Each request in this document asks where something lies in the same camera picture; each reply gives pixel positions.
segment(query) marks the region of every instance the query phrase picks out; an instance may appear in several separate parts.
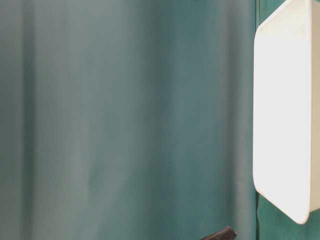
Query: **white container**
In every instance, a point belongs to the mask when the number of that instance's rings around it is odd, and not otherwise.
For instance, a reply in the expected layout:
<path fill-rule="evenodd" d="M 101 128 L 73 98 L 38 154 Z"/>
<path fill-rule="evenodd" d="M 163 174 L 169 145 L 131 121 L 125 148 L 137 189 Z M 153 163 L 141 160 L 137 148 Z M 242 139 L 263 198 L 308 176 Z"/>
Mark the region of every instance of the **white container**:
<path fill-rule="evenodd" d="M 298 224 L 320 208 L 320 2 L 287 0 L 254 41 L 253 180 Z"/>

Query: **dark handle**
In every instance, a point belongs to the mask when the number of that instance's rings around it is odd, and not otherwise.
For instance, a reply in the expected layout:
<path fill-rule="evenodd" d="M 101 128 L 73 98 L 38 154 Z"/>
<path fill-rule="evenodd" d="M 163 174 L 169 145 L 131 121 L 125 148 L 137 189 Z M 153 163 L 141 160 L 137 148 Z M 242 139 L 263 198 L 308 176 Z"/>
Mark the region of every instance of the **dark handle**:
<path fill-rule="evenodd" d="M 201 240 L 234 240 L 237 233 L 232 230 L 231 227 L 227 226 L 221 231 L 217 231 L 209 236 L 202 238 Z"/>

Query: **green fabric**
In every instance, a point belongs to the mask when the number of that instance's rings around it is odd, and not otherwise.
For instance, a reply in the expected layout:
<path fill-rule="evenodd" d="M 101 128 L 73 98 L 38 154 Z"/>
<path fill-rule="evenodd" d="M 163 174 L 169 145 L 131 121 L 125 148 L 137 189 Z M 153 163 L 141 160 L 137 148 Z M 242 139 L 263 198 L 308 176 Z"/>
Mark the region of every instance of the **green fabric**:
<path fill-rule="evenodd" d="M 262 23 L 283 0 L 259 1 L 260 23 Z M 257 226 L 259 240 L 319 240 L 320 210 L 314 211 L 306 224 L 300 225 L 292 221 L 279 209 L 259 196 L 257 202 Z"/>
<path fill-rule="evenodd" d="M 256 238 L 255 0 L 0 11 L 0 239 Z"/>

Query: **teal curtain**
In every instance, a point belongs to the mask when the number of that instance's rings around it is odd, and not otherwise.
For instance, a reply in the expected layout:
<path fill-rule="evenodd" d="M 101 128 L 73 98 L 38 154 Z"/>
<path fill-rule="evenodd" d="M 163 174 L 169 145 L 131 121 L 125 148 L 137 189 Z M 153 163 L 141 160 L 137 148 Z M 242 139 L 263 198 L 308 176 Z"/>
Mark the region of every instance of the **teal curtain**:
<path fill-rule="evenodd" d="M 0 12 L 0 239 L 256 239 L 255 0 Z"/>
<path fill-rule="evenodd" d="M 283 2 L 284 0 L 257 0 L 257 26 Z M 306 224 L 299 225 L 262 196 L 259 196 L 257 205 L 257 238 L 259 240 L 320 239 L 320 210 L 312 212 Z"/>

